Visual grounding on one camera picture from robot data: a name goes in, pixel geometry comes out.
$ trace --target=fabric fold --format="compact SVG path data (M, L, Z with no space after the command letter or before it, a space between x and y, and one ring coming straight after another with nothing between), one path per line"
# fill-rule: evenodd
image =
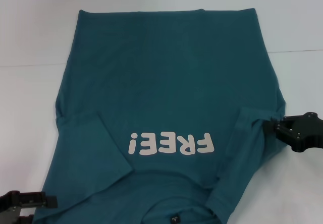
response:
M109 188L133 169L118 150L98 113L57 120L59 138L43 191L58 196L58 208L37 209L35 223L68 210Z
M241 108L222 160L219 182L206 202L222 223L227 223L254 173L286 146L275 137L265 139L262 129L264 121L282 117L283 112Z

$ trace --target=white table surface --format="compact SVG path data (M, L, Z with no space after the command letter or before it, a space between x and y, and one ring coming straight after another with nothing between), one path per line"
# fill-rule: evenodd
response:
M287 115L323 118L323 0L0 0L0 195L40 191L57 140L55 99L80 9L256 8ZM323 150L290 147L251 180L229 224L321 224Z

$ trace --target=t-shirt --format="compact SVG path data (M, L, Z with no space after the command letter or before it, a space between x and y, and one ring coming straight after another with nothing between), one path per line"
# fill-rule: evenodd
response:
M255 9L79 12L36 224L226 224L285 145Z

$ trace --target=teal t-shirt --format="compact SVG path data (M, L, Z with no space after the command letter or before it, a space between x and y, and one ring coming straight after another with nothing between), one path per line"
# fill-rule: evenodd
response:
M255 9L80 11L35 223L226 224L284 109Z

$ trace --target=white lettering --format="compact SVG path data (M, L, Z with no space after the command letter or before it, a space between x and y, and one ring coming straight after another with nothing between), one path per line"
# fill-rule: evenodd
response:
M206 147L199 147L197 149L197 151L200 152L200 153L214 152L214 146L213 146L213 143L212 143L210 133L205 133L204 134L204 139L198 140L197 144L200 145L200 146L206 145Z
M131 137L136 139L138 137L138 134L137 133L132 133ZM134 139L130 140L129 150L128 150L129 154L134 154L135 153L137 141L134 140Z
M149 149L141 149L140 155L153 155L157 153L157 144L156 144L156 134L155 133L141 133L142 138L149 138L147 141L142 141L140 143L143 147L149 147Z
M184 155L192 155L195 154L195 142L194 137L192 135L188 135L188 141L182 136L178 136L177 140L179 140L182 143L182 146L180 147L180 151Z
M176 133L175 132L161 132L162 137L168 137L168 139L161 140L161 145L168 145L169 147L160 147L159 152L174 153L176 152Z

